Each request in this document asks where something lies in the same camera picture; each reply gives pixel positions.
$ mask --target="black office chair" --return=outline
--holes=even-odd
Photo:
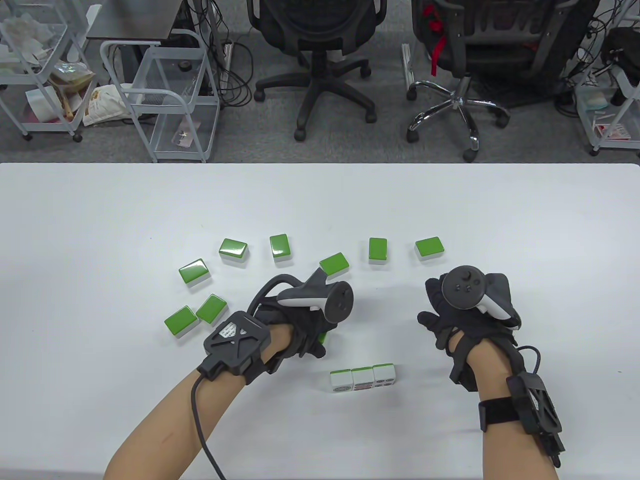
[[[338,77],[360,67],[362,78],[371,75],[369,60],[327,60],[327,51],[342,50],[343,55],[355,52],[368,41],[387,14],[387,0],[380,0],[376,13],[373,0],[260,0],[260,18],[253,12],[253,0],[247,0],[251,25],[262,32],[264,39],[309,72],[277,75],[255,83],[253,98],[264,102],[264,89],[276,86],[308,87],[298,113],[298,128],[294,138],[307,137],[307,122],[317,98],[331,92],[346,98],[366,110],[365,120],[377,120],[376,105],[365,95]],[[311,52],[311,64],[301,52]]]
[[[478,153],[479,139],[468,107],[489,108],[500,128],[507,126],[510,115],[494,102],[468,98],[471,76],[480,72],[507,78],[536,75],[544,66],[565,18],[578,1],[412,0],[415,36],[424,43],[430,58],[436,55],[437,66],[449,70],[460,81],[453,92],[428,80],[411,84],[406,94],[408,100],[417,98],[419,86],[429,88],[446,100],[413,119],[406,132],[407,141],[418,141],[417,128],[430,118],[450,108],[458,110],[471,140],[471,148],[464,152],[463,158],[472,162]]]

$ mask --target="forearm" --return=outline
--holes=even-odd
[[[271,327],[271,344],[262,353],[270,359],[291,341],[291,327]],[[191,387],[197,371],[187,375],[140,422],[115,453],[104,480],[177,480],[200,452],[200,441],[191,411]],[[201,382],[196,393],[200,423],[208,438],[245,379],[228,372],[214,381]]]
[[[452,339],[457,344],[461,334]],[[483,340],[467,357],[476,376],[480,401],[510,397],[509,360],[493,343]],[[483,435],[484,480],[557,480],[550,458],[520,422],[489,425]]]

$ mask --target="box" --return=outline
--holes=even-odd
[[[433,259],[444,254],[444,247],[438,237],[426,238],[415,243],[415,253],[420,260]]]
[[[374,376],[373,367],[362,367],[359,369],[352,369],[351,375],[353,375],[353,391],[356,390],[369,390],[373,387]]]
[[[320,268],[324,270],[327,276],[336,276],[339,273],[347,271],[349,262],[344,258],[342,252],[340,252],[324,260],[320,260]]]
[[[226,310],[226,301],[215,295],[210,295],[202,306],[196,310],[196,316],[203,322],[213,325]]]
[[[194,280],[202,278],[209,273],[209,269],[202,259],[191,262],[178,270],[185,284],[190,284]]]
[[[396,368],[394,364],[379,364],[373,366],[375,387],[387,387],[396,382]]]
[[[198,317],[189,307],[182,307],[165,320],[164,324],[179,339],[198,324]]]
[[[274,261],[284,262],[291,259],[291,247],[286,234],[269,237],[269,242],[271,243],[271,254]]]
[[[330,372],[329,380],[334,392],[349,392],[353,388],[353,376],[349,369]]]
[[[387,239],[375,238],[369,239],[369,263],[382,265],[387,263]]]
[[[248,246],[244,242],[225,238],[220,245],[218,253],[223,259],[232,260],[234,262],[244,262],[249,252]]]

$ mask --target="floor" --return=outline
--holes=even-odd
[[[359,55],[371,61],[373,74],[360,79],[358,71],[348,81],[376,103],[378,121],[367,124],[364,110],[338,98],[324,94],[307,129],[307,139],[293,139],[298,108],[304,91],[268,90],[263,104],[255,102],[242,108],[227,108],[220,114],[210,162],[268,163],[458,163],[468,148],[468,138],[461,119],[455,112],[446,113],[420,128],[420,141],[408,144],[406,127],[419,111],[439,99],[420,91],[417,101],[405,99],[400,45],[410,41],[409,31],[383,30],[365,44]],[[262,77],[297,71],[294,58],[265,43],[259,33],[251,32],[242,39],[253,52],[253,81]],[[88,49],[94,68],[100,65],[97,45]],[[233,68],[249,71],[248,55],[234,53]],[[419,55],[416,79],[430,79],[429,65]],[[436,79],[452,85],[446,72]],[[21,92],[9,88],[3,99],[10,106],[21,99]],[[598,162],[638,163],[631,151],[602,151],[598,157],[587,153],[587,140],[577,119],[566,118],[551,103],[515,109],[504,130],[493,124],[493,117],[480,109],[474,112],[480,130],[479,163],[513,162]],[[146,126],[149,133],[151,126]],[[132,125],[122,122],[85,128],[82,143],[74,143],[67,134],[34,134],[26,142],[19,131],[0,111],[0,162],[149,162],[150,158]]]

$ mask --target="green mahjong tile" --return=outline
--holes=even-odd
[[[215,320],[222,315],[227,308],[227,302],[215,295],[209,296],[196,311],[197,317],[209,324],[213,324]]]
[[[438,237],[427,238],[425,240],[418,240],[415,243],[418,253],[421,257],[428,257],[429,255],[435,255],[436,253],[444,252],[442,242]]]
[[[193,313],[193,311],[191,311],[189,307],[182,307],[176,313],[171,315],[167,320],[165,320],[164,324],[172,334],[178,336],[190,330],[189,327],[194,326],[194,323],[196,323],[197,321],[197,316]]]
[[[271,242],[271,254],[274,259],[291,256],[291,247],[286,234],[269,237],[269,241]]]
[[[204,264],[202,259],[191,262],[190,264],[180,268],[178,271],[180,272],[180,276],[184,280],[185,284],[188,284],[193,280],[197,280],[201,276],[209,273],[209,269],[207,269],[207,266]]]
[[[349,268],[349,262],[344,258],[342,252],[340,252],[327,259],[320,260],[320,268],[324,270],[327,276],[332,276]]]
[[[244,257],[246,249],[246,243],[239,242],[238,240],[231,240],[230,238],[225,238],[222,242],[222,245],[220,245],[220,250],[218,251],[220,255],[226,255],[227,257],[241,259]]]
[[[369,239],[369,260],[385,262],[387,260],[387,239],[375,238]]]

